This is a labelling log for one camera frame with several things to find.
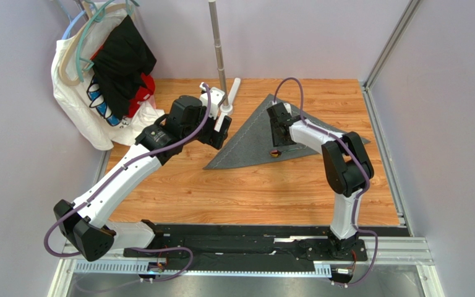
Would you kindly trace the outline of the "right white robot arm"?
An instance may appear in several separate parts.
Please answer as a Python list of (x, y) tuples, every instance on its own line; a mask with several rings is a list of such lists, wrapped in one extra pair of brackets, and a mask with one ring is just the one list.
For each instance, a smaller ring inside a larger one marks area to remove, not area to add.
[(335, 133), (303, 116), (293, 116), (285, 103), (268, 107), (267, 114), (275, 147), (302, 144), (321, 154), (327, 182), (335, 192), (328, 251), (337, 259), (350, 255), (359, 236), (359, 200), (374, 176), (360, 135)]

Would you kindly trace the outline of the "grey cloth napkin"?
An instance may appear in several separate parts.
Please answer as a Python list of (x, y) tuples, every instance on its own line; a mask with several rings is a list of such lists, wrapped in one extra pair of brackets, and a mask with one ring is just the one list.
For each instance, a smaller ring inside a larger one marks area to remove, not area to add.
[[(272, 100), (273, 95), (269, 94), (259, 104), (235, 135), (204, 167), (206, 170), (228, 170), (294, 159), (272, 158), (269, 155), (271, 150), (276, 149), (272, 143), (270, 119), (267, 114), (267, 108), (272, 106)], [(277, 149), (298, 145), (303, 144), (282, 146)]]

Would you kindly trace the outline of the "iridescent metal spoon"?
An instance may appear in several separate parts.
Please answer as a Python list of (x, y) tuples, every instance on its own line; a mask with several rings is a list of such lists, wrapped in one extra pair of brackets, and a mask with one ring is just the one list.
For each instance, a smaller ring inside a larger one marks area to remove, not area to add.
[(273, 149), (269, 152), (272, 158), (301, 158), (309, 155), (315, 155), (317, 152), (305, 145), (298, 145), (291, 148)]

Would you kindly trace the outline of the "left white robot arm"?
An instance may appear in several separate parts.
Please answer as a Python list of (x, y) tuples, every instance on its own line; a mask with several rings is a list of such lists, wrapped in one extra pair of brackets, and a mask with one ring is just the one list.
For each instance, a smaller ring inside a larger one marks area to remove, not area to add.
[(186, 144), (198, 141), (222, 148), (231, 124), (228, 114), (220, 110), (226, 99), (217, 90), (198, 98), (181, 95), (169, 113), (142, 130), (124, 158), (90, 190), (72, 202), (62, 199), (54, 206), (55, 227), (75, 247), (73, 255), (93, 262), (110, 250), (149, 247), (156, 236), (150, 222), (111, 223), (111, 214)]

